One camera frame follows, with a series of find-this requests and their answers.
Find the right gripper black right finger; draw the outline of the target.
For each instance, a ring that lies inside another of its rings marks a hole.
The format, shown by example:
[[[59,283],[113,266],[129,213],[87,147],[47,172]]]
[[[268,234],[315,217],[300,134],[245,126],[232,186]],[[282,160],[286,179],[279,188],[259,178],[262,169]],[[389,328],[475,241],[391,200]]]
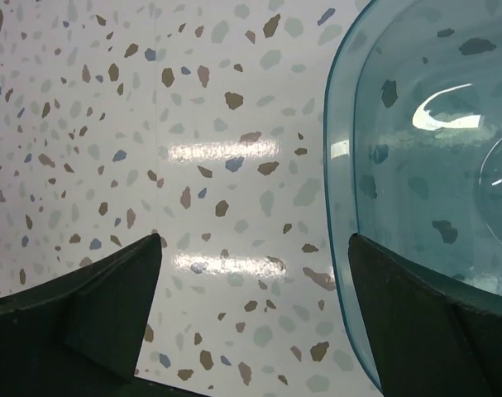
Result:
[[[360,234],[348,258],[385,396],[502,396],[502,296]]]

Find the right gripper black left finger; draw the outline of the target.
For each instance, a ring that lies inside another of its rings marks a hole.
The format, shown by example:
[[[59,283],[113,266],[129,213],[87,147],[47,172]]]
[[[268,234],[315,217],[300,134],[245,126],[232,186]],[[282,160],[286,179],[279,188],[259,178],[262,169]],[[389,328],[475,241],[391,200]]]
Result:
[[[0,298],[0,396],[116,396],[132,383],[161,265],[156,233]]]

